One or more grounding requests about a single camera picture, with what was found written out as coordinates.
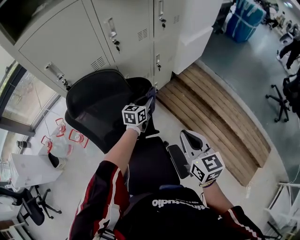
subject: black t-shirt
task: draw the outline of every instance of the black t-shirt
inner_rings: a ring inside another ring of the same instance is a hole
[[[100,239],[103,232],[113,233],[118,240],[264,239],[241,207],[219,215],[186,187],[159,190],[132,206],[120,170],[106,161],[87,187],[69,239]]]

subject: black office chair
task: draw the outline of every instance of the black office chair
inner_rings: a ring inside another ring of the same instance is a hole
[[[100,70],[77,81],[67,93],[67,123],[92,140],[107,153],[126,130],[122,119],[125,105],[144,105],[154,98],[155,89],[145,78],[125,79],[114,69]],[[131,195],[154,192],[161,185],[178,185],[189,172],[186,158],[177,145],[169,146],[160,137],[152,118],[141,133],[128,166],[128,191]]]
[[[33,197],[31,194],[33,188],[35,188],[37,192],[36,197]],[[46,203],[46,197],[49,192],[50,189],[47,189],[46,193],[42,197],[38,191],[38,186],[32,186],[29,190],[25,188],[17,193],[12,190],[0,187],[0,196],[11,197],[14,200],[13,205],[20,206],[22,204],[25,208],[27,213],[25,215],[22,215],[19,212],[17,216],[18,220],[20,222],[26,222],[26,219],[28,217],[31,217],[32,221],[38,226],[42,225],[45,220],[43,209],[50,219],[53,219],[53,216],[49,215],[47,209],[50,209],[58,214],[62,213],[60,210],[57,211]]]
[[[290,75],[283,80],[283,94],[285,95],[286,99],[284,99],[278,90],[276,85],[271,85],[271,88],[275,88],[278,94],[278,97],[273,95],[266,95],[266,98],[272,98],[277,101],[280,105],[279,117],[275,118],[275,122],[279,122],[283,111],[285,112],[286,118],[284,122],[289,121],[289,116],[287,111],[290,111],[289,107],[292,107],[293,113],[297,113],[300,117],[300,74],[299,71],[295,75]]]

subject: floor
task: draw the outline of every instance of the floor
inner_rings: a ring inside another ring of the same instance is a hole
[[[289,112],[288,123],[275,123],[279,105],[266,94],[276,95],[270,87],[282,86],[287,76],[276,52],[279,36],[260,25],[249,41],[236,43],[226,35],[212,34],[198,62],[204,62],[241,97],[255,114],[276,146],[288,176],[294,180],[300,164],[300,129],[298,117]],[[300,175],[295,183],[300,182]]]
[[[55,109],[55,112],[63,114],[64,107],[61,108],[61,113],[58,109]],[[170,144],[178,144],[181,147],[180,131],[184,129],[184,126],[179,120],[160,103],[157,103],[153,119],[155,127],[160,131],[158,135]],[[94,145],[89,147],[92,150],[88,152],[75,148],[62,175],[55,182],[41,186],[42,193],[47,188],[51,189],[47,202],[55,208],[60,208],[62,214],[54,214],[54,220],[46,218],[41,226],[36,226],[31,219],[28,219],[29,230],[37,240],[64,240],[68,236],[69,227],[82,193],[104,157]],[[248,199],[246,199],[247,189],[242,187],[227,170],[222,173],[217,182],[229,200],[234,205],[241,205],[250,219],[264,231],[269,215],[263,209],[270,203],[277,189],[277,182],[280,180],[286,181],[287,175],[277,152],[273,149],[265,166],[259,169],[253,177]],[[201,193],[194,178],[187,177],[182,184],[194,189],[198,194]]]

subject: chair armrest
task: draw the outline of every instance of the chair armrest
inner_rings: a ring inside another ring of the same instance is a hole
[[[186,168],[188,165],[187,159],[178,145],[172,145],[167,148],[171,160],[176,168],[176,171],[181,179],[186,178],[189,175],[189,171]]]

